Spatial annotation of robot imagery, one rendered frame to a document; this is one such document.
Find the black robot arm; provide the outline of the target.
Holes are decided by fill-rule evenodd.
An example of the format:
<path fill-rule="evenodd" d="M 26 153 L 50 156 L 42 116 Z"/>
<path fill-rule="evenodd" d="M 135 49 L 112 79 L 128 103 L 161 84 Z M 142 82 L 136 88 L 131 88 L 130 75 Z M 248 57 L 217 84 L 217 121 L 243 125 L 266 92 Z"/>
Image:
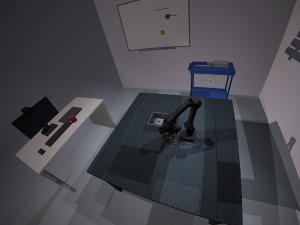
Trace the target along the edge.
<path fill-rule="evenodd" d="M 162 126 L 158 127 L 160 134 L 164 134 L 175 129 L 175 124 L 179 115 L 181 115 L 188 107 L 191 107 L 188 121 L 184 122 L 184 127 L 186 128 L 186 135 L 193 136 L 194 131 L 194 118 L 197 113 L 198 108 L 200 108 L 202 102 L 197 99 L 197 97 L 189 98 L 181 104 L 176 111 L 167 115 L 163 121 Z"/>

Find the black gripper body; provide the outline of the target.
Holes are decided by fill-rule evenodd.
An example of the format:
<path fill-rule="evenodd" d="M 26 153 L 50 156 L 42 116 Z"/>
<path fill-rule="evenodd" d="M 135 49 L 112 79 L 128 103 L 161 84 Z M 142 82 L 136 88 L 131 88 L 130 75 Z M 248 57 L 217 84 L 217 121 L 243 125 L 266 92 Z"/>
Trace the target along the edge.
<path fill-rule="evenodd" d="M 168 135 L 164 134 L 164 135 L 162 136 L 162 139 L 164 139 L 166 142 L 168 142 L 168 141 L 170 140 L 170 136 L 172 136 L 174 133 L 176 133 L 175 130 L 180 131 L 180 130 L 181 130 L 181 127 L 180 127 L 178 124 L 176 124 L 176 125 L 174 126 L 174 130 L 172 130 L 172 131 L 168 130 L 168 133 L 169 133 L 169 134 L 168 134 Z"/>

